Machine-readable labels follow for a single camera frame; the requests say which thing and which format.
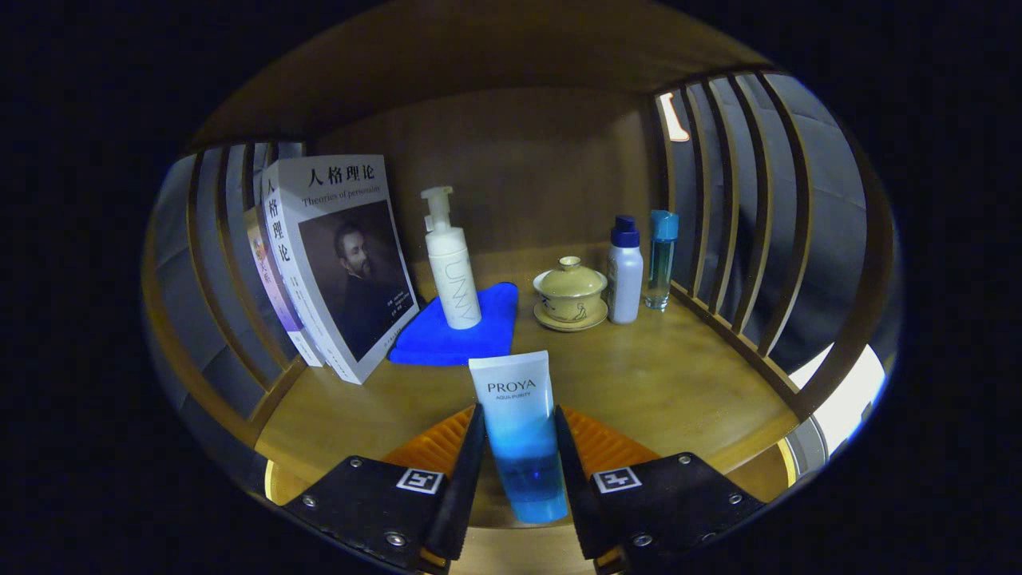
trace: light blue cap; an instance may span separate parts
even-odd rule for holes
[[[678,239],[678,213],[653,209],[649,214],[649,232],[653,241],[675,241]]]
[[[511,509],[515,517],[522,523],[550,523],[568,515],[568,501],[564,488],[557,495],[539,501],[516,501],[511,499]]]

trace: dark background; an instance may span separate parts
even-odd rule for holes
[[[194,130],[370,4],[41,3],[5,18],[18,273],[4,572],[359,572],[201,456],[149,368],[138,276],[147,213]],[[857,440],[691,572],[1017,570],[998,538],[1016,531],[1004,510],[1017,489],[995,481],[1015,466],[993,435],[1011,405],[994,382],[1014,366],[995,343],[1015,336],[991,287],[1011,285],[1018,246],[1005,129],[1018,4],[677,4],[793,73],[858,137],[894,203],[909,300],[892,383]]]

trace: facial cleanser tube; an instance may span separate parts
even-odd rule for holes
[[[547,352],[469,360],[468,369],[515,517],[524,523],[563,518],[568,508]]]

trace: white pump bottle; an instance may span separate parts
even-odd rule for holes
[[[444,308],[444,318],[452,330],[468,330],[482,320],[475,280],[468,260],[465,230],[451,227],[451,186],[431,187],[420,194],[429,201],[426,215],[426,250],[429,266],[436,281],[436,293]]]

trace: white plastic bottle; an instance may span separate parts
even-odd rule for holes
[[[607,260],[607,317],[614,324],[632,324],[642,300],[642,253],[639,230],[632,215],[617,215],[610,230]]]
[[[448,326],[452,330],[468,330],[482,320],[482,315],[475,294],[472,266],[468,260],[465,230],[451,227],[448,194],[453,192],[451,186],[440,186],[421,193],[422,198],[429,201],[426,251]]]

